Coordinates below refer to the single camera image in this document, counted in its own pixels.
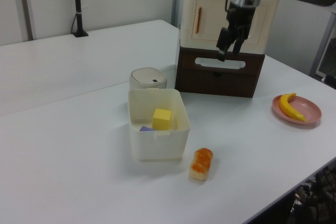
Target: toy banana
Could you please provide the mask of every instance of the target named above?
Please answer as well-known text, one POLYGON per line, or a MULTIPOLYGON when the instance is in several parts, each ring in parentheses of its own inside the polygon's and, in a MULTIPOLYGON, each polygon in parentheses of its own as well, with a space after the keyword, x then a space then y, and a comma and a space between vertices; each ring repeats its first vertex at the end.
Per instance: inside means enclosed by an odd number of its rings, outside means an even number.
POLYGON ((290 118, 305 122, 306 118, 299 111, 294 109, 288 102, 289 99, 294 96, 296 96, 296 93, 283 94, 279 101, 280 108, 284 114, 288 115, 290 118))

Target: purple block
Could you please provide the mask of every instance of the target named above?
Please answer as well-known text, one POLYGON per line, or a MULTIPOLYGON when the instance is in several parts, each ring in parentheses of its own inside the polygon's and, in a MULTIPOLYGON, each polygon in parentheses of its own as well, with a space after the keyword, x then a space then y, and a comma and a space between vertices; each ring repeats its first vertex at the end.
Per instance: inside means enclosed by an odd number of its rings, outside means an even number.
POLYGON ((148 128, 146 126, 142 126, 140 131, 154 131, 152 128, 148 128))

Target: cabinet door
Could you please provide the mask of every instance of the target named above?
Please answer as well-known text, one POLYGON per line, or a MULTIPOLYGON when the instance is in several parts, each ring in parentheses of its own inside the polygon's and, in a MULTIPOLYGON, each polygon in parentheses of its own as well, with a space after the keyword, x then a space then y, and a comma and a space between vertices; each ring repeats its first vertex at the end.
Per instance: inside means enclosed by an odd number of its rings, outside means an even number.
MULTIPOLYGON (((192 39, 217 41, 221 28, 229 25, 224 7, 225 1, 197 0, 192 39)), ((261 4, 256 8, 245 44, 258 44, 267 7, 261 4)))

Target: yellow cube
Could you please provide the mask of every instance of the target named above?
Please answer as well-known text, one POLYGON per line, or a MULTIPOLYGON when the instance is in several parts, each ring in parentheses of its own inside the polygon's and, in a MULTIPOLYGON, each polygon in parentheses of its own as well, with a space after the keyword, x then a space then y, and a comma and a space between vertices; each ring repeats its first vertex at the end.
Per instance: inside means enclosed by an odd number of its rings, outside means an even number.
POLYGON ((168 131, 172 112, 170 110, 155 109, 152 128, 157 131, 168 131))

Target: white table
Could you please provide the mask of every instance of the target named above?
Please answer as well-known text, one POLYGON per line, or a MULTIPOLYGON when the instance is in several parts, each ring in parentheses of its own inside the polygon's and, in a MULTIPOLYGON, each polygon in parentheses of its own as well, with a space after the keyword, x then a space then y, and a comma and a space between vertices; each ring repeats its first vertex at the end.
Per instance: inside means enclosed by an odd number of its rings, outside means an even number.
MULTIPOLYGON (((134 160, 129 86, 118 83, 139 67, 172 72, 177 39, 176 28, 149 22, 91 32, 86 39, 69 35, 0 47, 1 63, 5 59, 11 68, 26 71, 22 82, 44 82, 29 75, 37 70, 45 72, 40 77, 51 73, 55 79, 48 80, 44 92, 29 86, 26 100, 9 99, 20 90, 11 90, 8 100, 5 96, 11 109, 0 117, 1 223, 242 223, 334 160, 336 91, 269 57, 253 99, 182 93, 192 127, 180 161, 134 160), (143 33, 141 45, 133 48, 124 37, 117 39, 118 33, 143 33), (61 53, 45 54, 53 45, 61 53), (85 47, 81 54, 78 46, 85 47), (107 52, 115 57, 102 56, 107 52), (28 65, 17 66, 21 60, 28 65), (90 73, 87 79, 81 80, 77 71, 70 74, 80 63, 90 73), (65 67, 68 74, 56 79, 53 66, 65 67), (122 76, 111 80, 114 74, 122 76), (271 102, 286 92, 316 103, 321 122, 304 127, 275 116, 271 102), (205 182, 188 178, 193 153, 201 147, 214 152, 205 182)), ((13 89, 18 89, 15 81, 13 89)), ((1 80, 2 99, 5 84, 1 80)))

